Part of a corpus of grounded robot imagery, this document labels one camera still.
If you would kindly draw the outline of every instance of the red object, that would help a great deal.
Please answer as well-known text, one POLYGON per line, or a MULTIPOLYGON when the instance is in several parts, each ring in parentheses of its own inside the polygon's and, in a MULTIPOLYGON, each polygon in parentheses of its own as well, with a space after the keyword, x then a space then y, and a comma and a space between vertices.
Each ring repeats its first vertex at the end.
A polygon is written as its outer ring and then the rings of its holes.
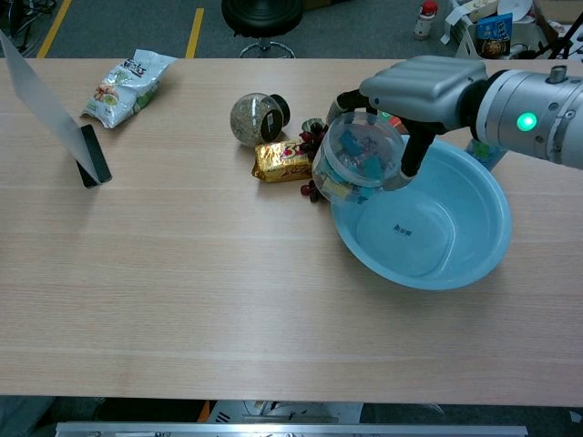
POLYGON ((433 0, 427 0, 421 6, 421 15, 437 14, 437 3, 433 0))

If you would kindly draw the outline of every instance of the light blue plastic basin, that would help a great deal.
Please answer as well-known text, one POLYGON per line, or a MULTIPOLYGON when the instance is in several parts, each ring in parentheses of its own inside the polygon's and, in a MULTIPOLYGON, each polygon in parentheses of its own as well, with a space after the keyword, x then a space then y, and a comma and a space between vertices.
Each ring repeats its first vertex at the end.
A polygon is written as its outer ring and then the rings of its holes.
POLYGON ((502 260, 512 237, 512 213, 494 177, 440 140, 407 187, 362 205, 332 204, 332 216, 364 265, 423 290, 456 289, 483 278, 502 260))

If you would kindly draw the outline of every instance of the yellow floor line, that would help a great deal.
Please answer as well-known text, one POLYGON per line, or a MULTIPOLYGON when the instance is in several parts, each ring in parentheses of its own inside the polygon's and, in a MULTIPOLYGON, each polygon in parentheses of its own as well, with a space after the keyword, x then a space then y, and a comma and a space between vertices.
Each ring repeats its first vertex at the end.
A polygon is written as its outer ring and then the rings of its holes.
POLYGON ((194 21, 192 22, 192 30, 190 31, 189 45, 186 47, 186 58, 193 58, 197 51, 197 43, 199 42, 200 26, 202 25, 202 16, 204 9, 197 7, 197 12, 194 14, 194 21))
POLYGON ((71 0, 63 0, 63 4, 56 14, 55 21, 51 25, 51 28, 48 29, 48 34, 46 34, 45 41, 41 45, 40 50, 38 50, 36 57, 46 56, 48 49, 51 48, 51 44, 53 44, 53 40, 55 39, 56 32, 58 32, 58 28, 61 26, 61 23, 63 23, 66 11, 70 6, 71 0))

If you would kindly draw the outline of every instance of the wooden table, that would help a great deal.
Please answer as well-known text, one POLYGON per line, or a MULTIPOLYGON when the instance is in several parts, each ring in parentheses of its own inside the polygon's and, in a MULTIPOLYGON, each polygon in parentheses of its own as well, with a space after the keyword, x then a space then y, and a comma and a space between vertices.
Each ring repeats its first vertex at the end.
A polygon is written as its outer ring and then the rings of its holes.
MULTIPOLYGON (((31 61, 73 114, 115 62, 31 61)), ((139 115, 94 122, 113 180, 92 190, 1 63, 0 392, 583 405, 583 171, 508 154, 512 246, 446 293, 373 274, 301 182, 251 177, 238 97, 285 96, 295 137, 392 63, 178 61, 139 115)), ((490 65, 515 66, 549 69, 490 65)))

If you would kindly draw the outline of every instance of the gold snack package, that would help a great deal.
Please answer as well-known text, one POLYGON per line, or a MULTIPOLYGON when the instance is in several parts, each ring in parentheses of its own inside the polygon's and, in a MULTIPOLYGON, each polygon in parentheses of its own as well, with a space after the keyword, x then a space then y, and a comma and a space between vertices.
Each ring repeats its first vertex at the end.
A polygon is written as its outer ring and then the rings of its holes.
POLYGON ((301 140, 263 144, 255 148, 251 174, 265 182, 286 182, 312 177, 312 162, 300 150, 301 140))

